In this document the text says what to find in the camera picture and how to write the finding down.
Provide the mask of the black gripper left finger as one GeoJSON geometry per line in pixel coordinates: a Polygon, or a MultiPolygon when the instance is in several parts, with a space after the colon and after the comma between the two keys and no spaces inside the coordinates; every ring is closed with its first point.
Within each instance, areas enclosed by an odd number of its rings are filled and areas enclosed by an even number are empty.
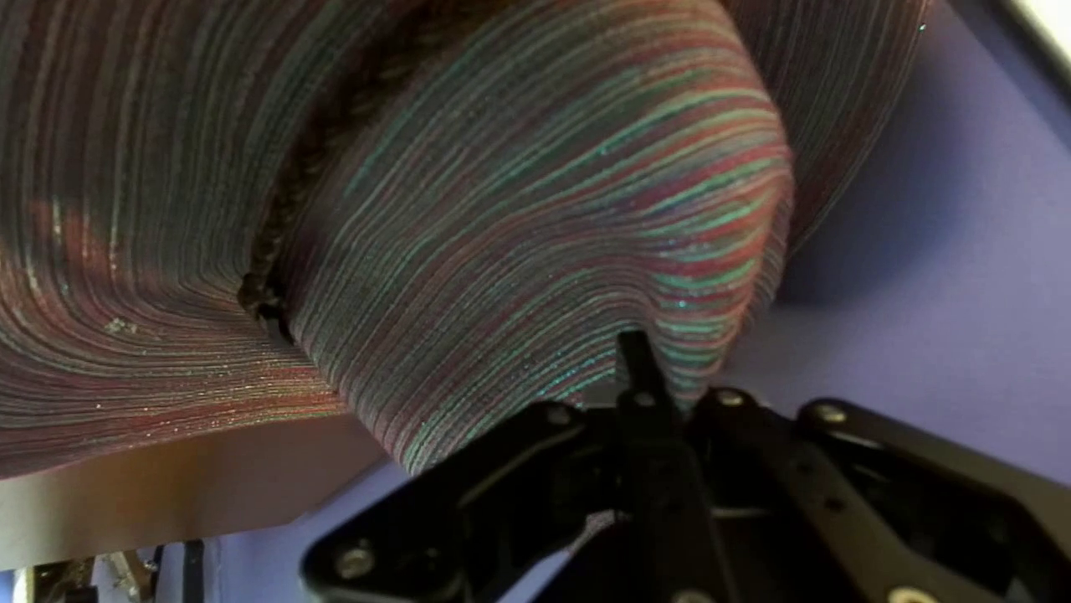
{"type": "Polygon", "coordinates": [[[536,403],[300,555],[309,603],[491,603],[614,501],[615,414],[536,403]]]}

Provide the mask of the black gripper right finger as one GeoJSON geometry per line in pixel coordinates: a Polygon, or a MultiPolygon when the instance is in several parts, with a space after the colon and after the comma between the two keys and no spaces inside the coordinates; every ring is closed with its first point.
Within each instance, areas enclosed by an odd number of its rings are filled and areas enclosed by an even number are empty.
{"type": "Polygon", "coordinates": [[[835,603],[1071,603],[1071,490],[846,398],[792,419],[744,388],[694,412],[831,563],[835,603]]]}

